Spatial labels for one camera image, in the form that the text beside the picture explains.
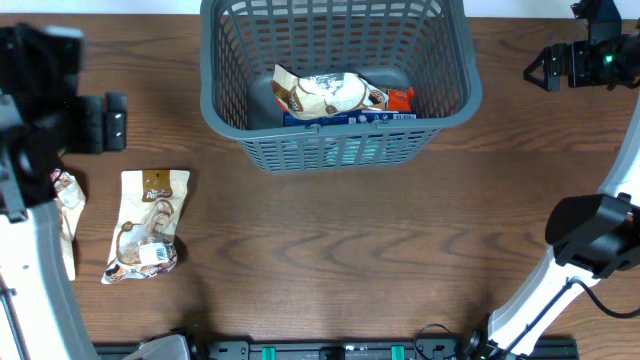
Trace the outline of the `orange spaghetti packet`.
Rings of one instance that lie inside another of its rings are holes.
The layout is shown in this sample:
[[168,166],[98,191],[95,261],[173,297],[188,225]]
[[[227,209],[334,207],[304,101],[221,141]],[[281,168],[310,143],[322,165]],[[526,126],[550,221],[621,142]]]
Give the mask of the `orange spaghetti packet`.
[[411,112],[415,92],[412,88],[368,88],[346,101],[340,101],[326,100],[294,87],[292,90],[276,90],[274,95],[282,110],[305,116],[325,116],[354,110]]

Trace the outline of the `blue carton box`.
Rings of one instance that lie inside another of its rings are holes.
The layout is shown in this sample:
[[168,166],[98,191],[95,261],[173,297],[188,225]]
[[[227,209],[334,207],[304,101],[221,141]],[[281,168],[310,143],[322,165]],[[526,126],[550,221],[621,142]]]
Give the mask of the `blue carton box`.
[[412,112],[397,111],[373,111],[355,110],[351,112],[339,113],[333,116],[325,116],[310,120],[302,120],[294,117],[290,113],[283,114],[283,126],[334,126],[334,125],[354,125],[361,123],[373,123],[375,121],[387,122],[389,120],[415,120],[417,118]]

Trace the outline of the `cream snack pouch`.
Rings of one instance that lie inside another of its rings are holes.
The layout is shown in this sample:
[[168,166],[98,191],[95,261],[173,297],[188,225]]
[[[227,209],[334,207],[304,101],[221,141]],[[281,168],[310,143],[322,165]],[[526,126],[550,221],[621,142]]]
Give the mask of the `cream snack pouch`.
[[276,65],[270,82],[283,111],[299,120],[355,110],[381,110],[389,96],[352,72],[298,77]]

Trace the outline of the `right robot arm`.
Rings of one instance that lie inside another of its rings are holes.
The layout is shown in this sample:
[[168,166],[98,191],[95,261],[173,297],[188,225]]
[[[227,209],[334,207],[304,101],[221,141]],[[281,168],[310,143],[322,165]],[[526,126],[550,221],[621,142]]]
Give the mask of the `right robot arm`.
[[[585,22],[584,41],[544,48],[524,70],[525,81],[547,92],[560,88],[604,86],[608,90],[639,86],[639,35],[625,34],[612,0],[572,4],[575,19]],[[609,317],[634,319],[636,310],[607,308],[593,287],[616,271],[639,264],[639,117],[632,116],[619,154],[604,182],[592,195],[557,203],[545,228],[545,254],[514,296],[474,329],[456,359],[529,359],[540,353],[565,358],[566,346],[541,337],[581,294]]]

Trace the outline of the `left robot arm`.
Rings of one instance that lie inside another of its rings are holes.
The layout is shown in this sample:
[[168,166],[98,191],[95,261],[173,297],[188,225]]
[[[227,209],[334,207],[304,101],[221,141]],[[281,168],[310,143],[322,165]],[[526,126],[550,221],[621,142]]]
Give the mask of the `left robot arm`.
[[121,152],[127,98],[78,95],[83,33],[18,23],[1,30],[1,328],[4,358],[193,359],[182,332],[95,346],[62,256],[52,175],[67,153]]

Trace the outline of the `light teal wipes packet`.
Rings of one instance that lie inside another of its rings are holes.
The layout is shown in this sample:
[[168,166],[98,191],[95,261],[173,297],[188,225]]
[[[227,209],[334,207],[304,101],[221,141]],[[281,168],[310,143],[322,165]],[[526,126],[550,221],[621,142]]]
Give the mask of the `light teal wipes packet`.
[[353,136],[343,143],[337,138],[327,138],[323,162],[327,167],[388,163],[401,142],[401,137],[391,135]]

